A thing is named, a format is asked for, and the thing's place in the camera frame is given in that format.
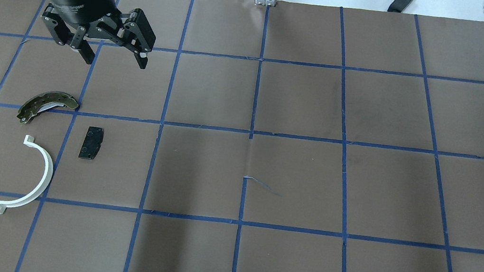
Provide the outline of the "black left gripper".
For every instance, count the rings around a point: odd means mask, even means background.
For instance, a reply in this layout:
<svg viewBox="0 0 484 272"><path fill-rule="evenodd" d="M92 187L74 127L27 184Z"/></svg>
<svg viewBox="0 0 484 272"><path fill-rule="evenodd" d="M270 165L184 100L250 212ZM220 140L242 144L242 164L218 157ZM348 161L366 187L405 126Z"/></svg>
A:
<svg viewBox="0 0 484 272"><path fill-rule="evenodd" d="M68 46L91 65L95 53L86 37L110 40L129 50L146 69L156 36L142 9L120 13L115 0L49 0L42 20L52 39Z"/></svg>

